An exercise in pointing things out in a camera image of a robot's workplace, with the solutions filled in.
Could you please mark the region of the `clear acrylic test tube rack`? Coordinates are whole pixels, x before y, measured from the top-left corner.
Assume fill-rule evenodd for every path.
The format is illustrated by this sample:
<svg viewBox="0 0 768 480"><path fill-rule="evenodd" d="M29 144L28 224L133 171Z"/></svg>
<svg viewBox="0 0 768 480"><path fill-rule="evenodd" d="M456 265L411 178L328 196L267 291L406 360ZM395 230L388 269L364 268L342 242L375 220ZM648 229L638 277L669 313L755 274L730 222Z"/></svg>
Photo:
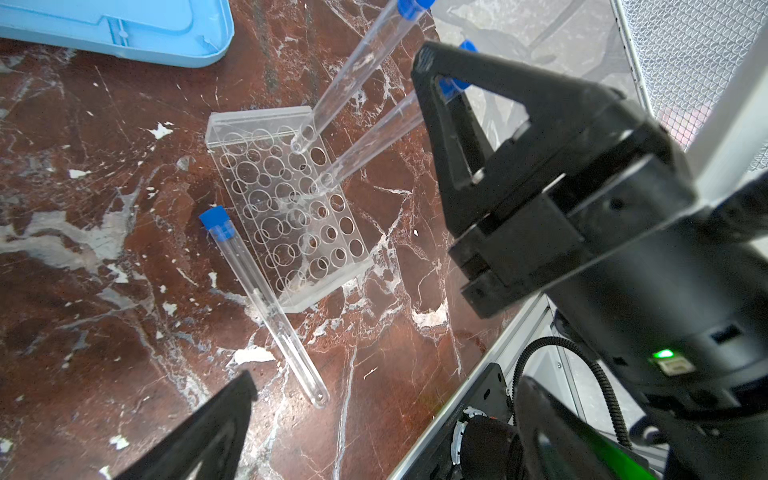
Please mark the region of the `clear acrylic test tube rack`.
<svg viewBox="0 0 768 480"><path fill-rule="evenodd" d="M334 155L291 142L308 106L210 115L208 152L283 310L300 313L373 264L341 189L322 193Z"/></svg>

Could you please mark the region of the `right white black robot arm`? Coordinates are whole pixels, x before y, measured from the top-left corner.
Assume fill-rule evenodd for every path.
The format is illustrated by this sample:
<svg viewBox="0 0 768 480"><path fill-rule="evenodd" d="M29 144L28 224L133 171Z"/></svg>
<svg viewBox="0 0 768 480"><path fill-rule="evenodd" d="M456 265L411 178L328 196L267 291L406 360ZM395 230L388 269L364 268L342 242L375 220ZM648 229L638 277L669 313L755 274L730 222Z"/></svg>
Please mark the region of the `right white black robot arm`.
<svg viewBox="0 0 768 480"><path fill-rule="evenodd" d="M467 476L649 479L635 448L665 444L668 479L767 475L767 180L699 208L665 129L606 85L426 42L411 78L429 134L462 293L490 318L534 293L567 325L553 343L601 384L598 433L520 354L513 421L458 417Z"/></svg>

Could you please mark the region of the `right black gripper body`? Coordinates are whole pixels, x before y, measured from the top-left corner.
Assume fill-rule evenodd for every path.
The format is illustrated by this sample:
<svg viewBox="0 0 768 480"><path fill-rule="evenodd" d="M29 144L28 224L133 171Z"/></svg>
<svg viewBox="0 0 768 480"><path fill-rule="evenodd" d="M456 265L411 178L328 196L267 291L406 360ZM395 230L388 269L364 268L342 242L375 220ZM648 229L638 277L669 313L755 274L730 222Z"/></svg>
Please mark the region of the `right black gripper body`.
<svg viewBox="0 0 768 480"><path fill-rule="evenodd" d="M767 416L767 180L694 210L680 150L651 120L579 115L493 149L446 128L446 218L462 293L491 317L547 294L653 416Z"/></svg>

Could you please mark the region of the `blue capped test tube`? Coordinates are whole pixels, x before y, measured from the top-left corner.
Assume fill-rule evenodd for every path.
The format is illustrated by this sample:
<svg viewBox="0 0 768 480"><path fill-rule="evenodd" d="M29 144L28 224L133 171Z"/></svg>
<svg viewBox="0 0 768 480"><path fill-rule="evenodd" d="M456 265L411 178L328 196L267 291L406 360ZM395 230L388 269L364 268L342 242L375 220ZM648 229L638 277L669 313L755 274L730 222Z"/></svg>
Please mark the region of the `blue capped test tube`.
<svg viewBox="0 0 768 480"><path fill-rule="evenodd" d="M223 206L216 206L199 218L262 318L306 397L315 408L325 408L329 401L328 389L228 213Z"/></svg>
<svg viewBox="0 0 768 480"><path fill-rule="evenodd" d="M294 153L305 153L312 146L350 98L433 4L434 1L431 0L398 0L386 4L298 128L291 142Z"/></svg>
<svg viewBox="0 0 768 480"><path fill-rule="evenodd" d="M393 143L424 122L415 91L344 152L315 182L313 194L325 194L360 170Z"/></svg>

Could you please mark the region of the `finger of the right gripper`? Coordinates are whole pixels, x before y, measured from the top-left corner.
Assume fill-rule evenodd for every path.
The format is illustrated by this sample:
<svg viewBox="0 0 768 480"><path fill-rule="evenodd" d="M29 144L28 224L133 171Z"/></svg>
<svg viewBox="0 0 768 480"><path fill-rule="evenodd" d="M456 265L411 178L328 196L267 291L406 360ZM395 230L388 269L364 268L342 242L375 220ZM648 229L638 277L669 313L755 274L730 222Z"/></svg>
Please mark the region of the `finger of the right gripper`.
<svg viewBox="0 0 768 480"><path fill-rule="evenodd" d="M415 55L411 78L455 237L495 208L511 213L555 177L558 154L624 98L601 83L433 41Z"/></svg>

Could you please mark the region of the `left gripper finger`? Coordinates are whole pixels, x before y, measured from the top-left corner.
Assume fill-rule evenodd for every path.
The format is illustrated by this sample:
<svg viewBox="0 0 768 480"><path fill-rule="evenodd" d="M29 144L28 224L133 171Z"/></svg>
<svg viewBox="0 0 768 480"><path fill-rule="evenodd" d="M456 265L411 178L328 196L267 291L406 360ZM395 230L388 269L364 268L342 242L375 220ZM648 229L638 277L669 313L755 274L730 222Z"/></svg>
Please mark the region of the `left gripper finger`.
<svg viewBox="0 0 768 480"><path fill-rule="evenodd" d="M257 398L251 374L239 374L118 477L233 479Z"/></svg>

